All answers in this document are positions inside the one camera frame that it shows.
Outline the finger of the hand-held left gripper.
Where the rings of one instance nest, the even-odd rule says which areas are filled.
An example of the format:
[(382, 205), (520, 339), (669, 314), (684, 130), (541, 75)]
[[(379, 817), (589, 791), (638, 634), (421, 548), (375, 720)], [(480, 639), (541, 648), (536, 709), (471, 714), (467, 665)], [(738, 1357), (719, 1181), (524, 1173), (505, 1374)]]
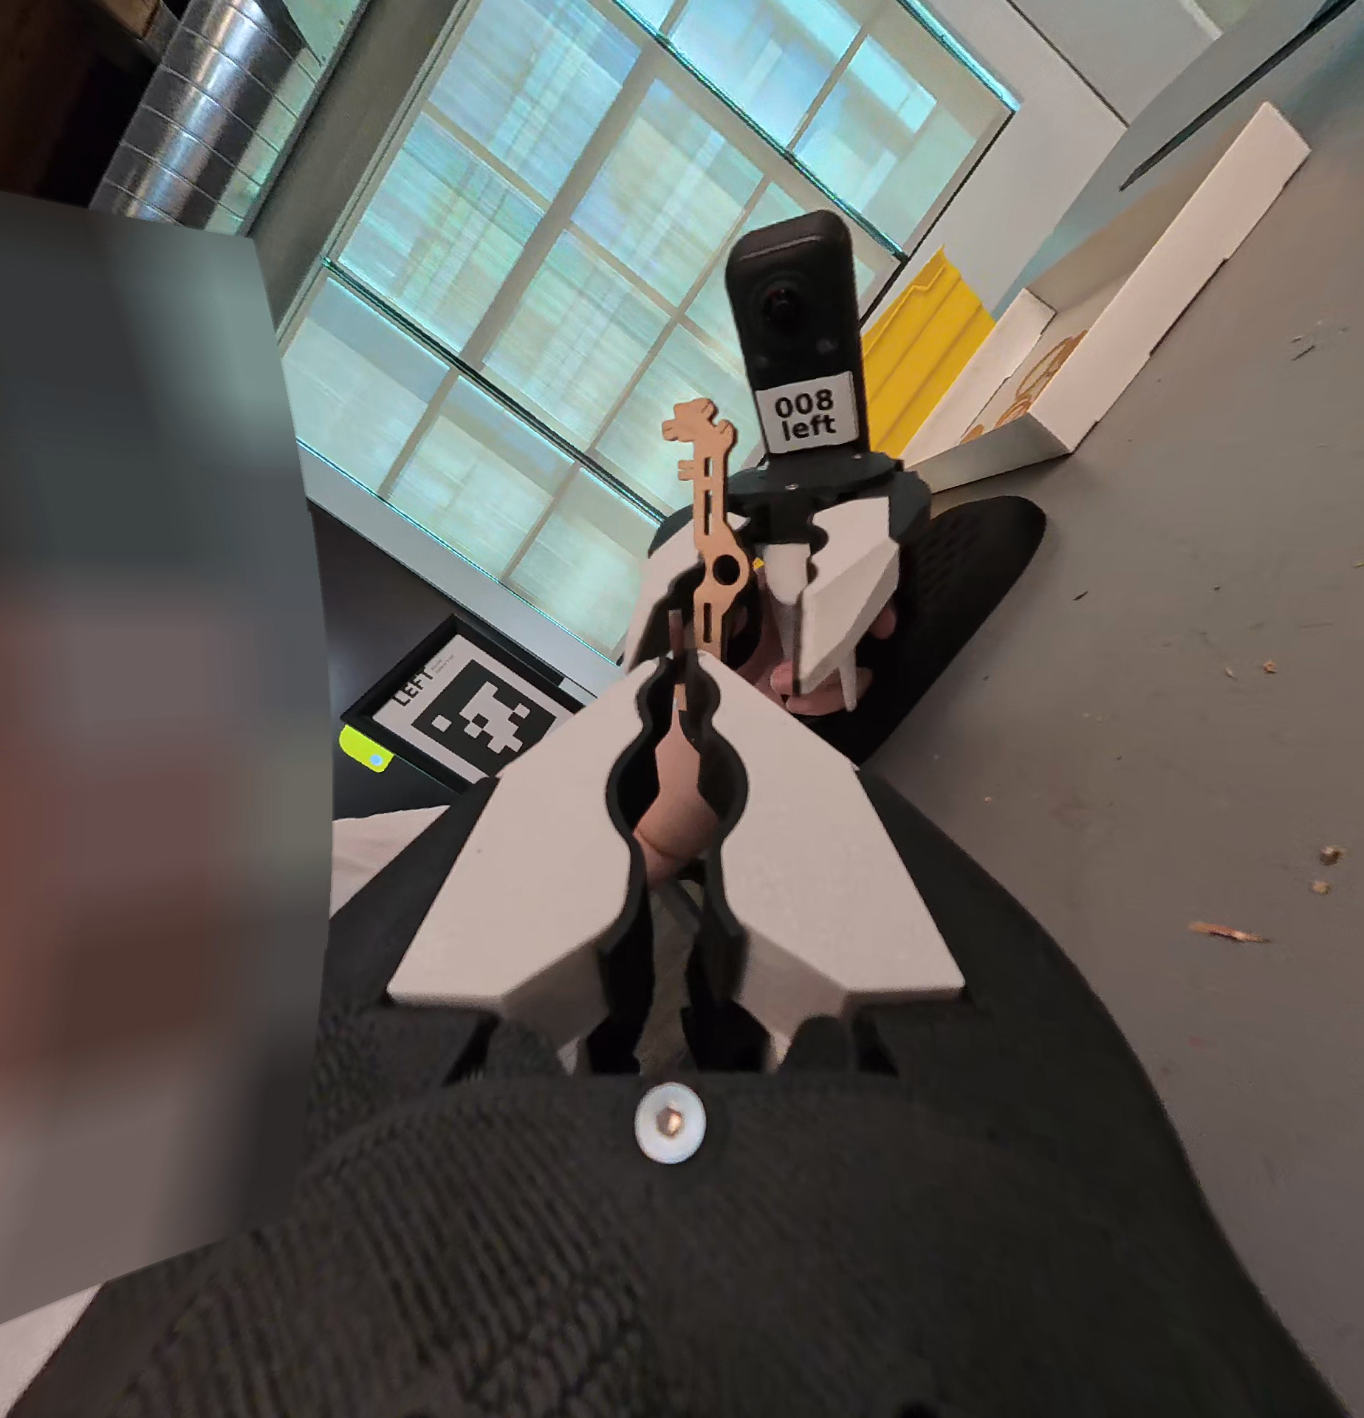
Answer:
[[(714, 621), (714, 627), (725, 626), (725, 661), (730, 668), (743, 668), (762, 641), (762, 592), (752, 571), (752, 548), (746, 531), (746, 519), (730, 519), (742, 546), (742, 566), (748, 572), (746, 583), (727, 584), (719, 593), (731, 596), (725, 621)], [(673, 646), (669, 618), (682, 611), (685, 630), (702, 630), (707, 618), (693, 618), (696, 596), (704, 583), (704, 560), (696, 548), (693, 519), (662, 519), (648, 548), (643, 571), (638, 602), (627, 632), (623, 668), (633, 670), (640, 661), (667, 654)]]
[(845, 707), (859, 707), (857, 646), (900, 584), (900, 543), (888, 495), (829, 505), (813, 517), (827, 541), (798, 593), (797, 691), (813, 695), (840, 676)]

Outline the large grid window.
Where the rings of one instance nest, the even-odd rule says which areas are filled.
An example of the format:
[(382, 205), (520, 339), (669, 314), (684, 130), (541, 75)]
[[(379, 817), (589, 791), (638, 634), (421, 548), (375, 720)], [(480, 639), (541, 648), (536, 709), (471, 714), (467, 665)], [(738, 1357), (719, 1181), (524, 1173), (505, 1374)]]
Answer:
[(467, 2), (286, 341), (299, 441), (616, 659), (673, 405), (760, 447), (731, 244), (834, 210), (873, 301), (1016, 111), (936, 2)]

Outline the metal ventilation duct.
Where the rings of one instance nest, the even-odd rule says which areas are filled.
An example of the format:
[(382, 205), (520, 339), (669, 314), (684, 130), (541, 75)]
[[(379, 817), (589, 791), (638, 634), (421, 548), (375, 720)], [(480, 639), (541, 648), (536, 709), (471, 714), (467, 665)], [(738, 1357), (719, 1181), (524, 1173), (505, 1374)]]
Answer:
[(314, 86), (284, 2), (186, 2), (89, 210), (238, 234)]

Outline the black framed marker sign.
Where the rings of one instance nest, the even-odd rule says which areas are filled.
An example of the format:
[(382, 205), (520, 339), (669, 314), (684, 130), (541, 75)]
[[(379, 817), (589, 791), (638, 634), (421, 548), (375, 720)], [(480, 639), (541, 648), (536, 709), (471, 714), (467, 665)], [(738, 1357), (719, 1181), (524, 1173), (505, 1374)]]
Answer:
[(447, 790), (530, 753), (591, 701), (479, 616), (455, 610), (341, 714)]

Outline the pile of rubber bands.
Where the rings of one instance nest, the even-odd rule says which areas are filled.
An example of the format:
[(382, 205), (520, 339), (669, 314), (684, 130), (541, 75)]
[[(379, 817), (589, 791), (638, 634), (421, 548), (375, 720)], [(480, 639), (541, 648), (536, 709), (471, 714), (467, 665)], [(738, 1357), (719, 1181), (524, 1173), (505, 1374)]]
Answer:
[(1080, 328), (1076, 333), (1068, 333), (1061, 341), (1051, 343), (1038, 358), (1028, 360), (1021, 371), (1016, 371), (1010, 380), (1010, 387), (999, 389), (992, 406), (984, 410), (962, 435), (962, 444), (968, 444), (1000, 426), (1014, 424), (1027, 417), (1033, 403), (1042, 396), (1050, 381), (1061, 372), (1062, 363), (1072, 356), (1072, 351), (1081, 344), (1089, 328)]

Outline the long notched wooden model part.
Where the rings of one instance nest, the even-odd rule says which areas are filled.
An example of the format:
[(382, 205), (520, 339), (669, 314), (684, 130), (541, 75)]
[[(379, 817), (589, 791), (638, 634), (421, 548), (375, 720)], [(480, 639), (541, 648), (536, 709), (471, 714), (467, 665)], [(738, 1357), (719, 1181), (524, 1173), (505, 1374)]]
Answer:
[(693, 641), (719, 661), (727, 659), (731, 610), (752, 579), (752, 560), (730, 517), (730, 454), (737, 444), (731, 421), (714, 401), (676, 403), (662, 436), (690, 447), (679, 459), (682, 481), (693, 487), (693, 543), (702, 577), (693, 593)]

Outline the yellow plastic bin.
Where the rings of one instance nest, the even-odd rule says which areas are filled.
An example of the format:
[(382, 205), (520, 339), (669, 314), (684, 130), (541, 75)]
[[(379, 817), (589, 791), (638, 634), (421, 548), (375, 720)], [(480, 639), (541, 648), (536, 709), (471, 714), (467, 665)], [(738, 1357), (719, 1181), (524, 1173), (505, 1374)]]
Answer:
[(995, 320), (938, 249), (863, 336), (870, 444), (904, 455)]

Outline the black textured oval pad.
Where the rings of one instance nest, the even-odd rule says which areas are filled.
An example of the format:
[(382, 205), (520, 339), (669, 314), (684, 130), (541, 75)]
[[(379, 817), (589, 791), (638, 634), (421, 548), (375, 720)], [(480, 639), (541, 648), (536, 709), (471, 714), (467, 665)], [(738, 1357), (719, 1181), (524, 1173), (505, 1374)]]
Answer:
[(865, 763), (1027, 572), (1047, 516), (1027, 497), (999, 495), (942, 511), (904, 561), (897, 626), (870, 641), (873, 683), (846, 754)]

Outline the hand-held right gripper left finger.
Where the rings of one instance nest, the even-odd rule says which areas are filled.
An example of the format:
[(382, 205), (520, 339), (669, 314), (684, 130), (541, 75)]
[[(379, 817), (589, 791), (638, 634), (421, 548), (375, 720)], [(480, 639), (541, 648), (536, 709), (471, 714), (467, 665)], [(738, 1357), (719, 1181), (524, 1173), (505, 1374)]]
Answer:
[(648, 1014), (648, 661), (505, 768), (388, 993), (520, 1021), (638, 1073)]

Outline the white cardboard tray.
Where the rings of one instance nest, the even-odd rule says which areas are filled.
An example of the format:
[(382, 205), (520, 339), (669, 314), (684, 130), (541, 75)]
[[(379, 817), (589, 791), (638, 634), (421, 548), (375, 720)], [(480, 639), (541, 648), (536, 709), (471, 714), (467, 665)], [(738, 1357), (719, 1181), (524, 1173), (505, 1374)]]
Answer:
[[(946, 489), (1074, 451), (1306, 157), (1267, 101), (1203, 151), (1175, 157), (1160, 183), (1016, 291), (914, 435), (907, 467)], [(960, 441), (1016, 371), (1080, 328), (1085, 339), (1027, 417)]]

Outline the person's left hand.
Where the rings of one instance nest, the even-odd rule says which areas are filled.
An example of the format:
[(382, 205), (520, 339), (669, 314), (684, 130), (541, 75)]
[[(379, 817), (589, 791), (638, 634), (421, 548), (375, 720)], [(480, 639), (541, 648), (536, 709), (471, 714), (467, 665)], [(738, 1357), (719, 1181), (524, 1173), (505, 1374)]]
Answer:
[[(752, 656), (738, 675), (754, 683), (762, 695), (794, 715), (829, 715), (845, 710), (840, 676), (830, 675), (814, 693), (794, 693), (794, 668), (782, 656), (775, 601), (762, 592), (763, 627)], [(698, 790), (699, 753), (690, 744), (684, 714), (676, 707), (673, 730), (655, 747), (658, 797), (635, 828), (648, 885), (673, 878), (712, 840), (719, 814)]]

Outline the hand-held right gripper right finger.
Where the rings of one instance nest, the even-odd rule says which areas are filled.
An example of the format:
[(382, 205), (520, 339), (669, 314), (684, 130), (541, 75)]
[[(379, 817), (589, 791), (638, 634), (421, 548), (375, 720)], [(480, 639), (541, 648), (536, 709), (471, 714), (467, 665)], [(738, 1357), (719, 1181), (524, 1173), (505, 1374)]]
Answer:
[(702, 1071), (762, 1071), (813, 1018), (954, 998), (965, 975), (857, 766), (709, 654), (688, 665), (719, 823), (688, 964)]

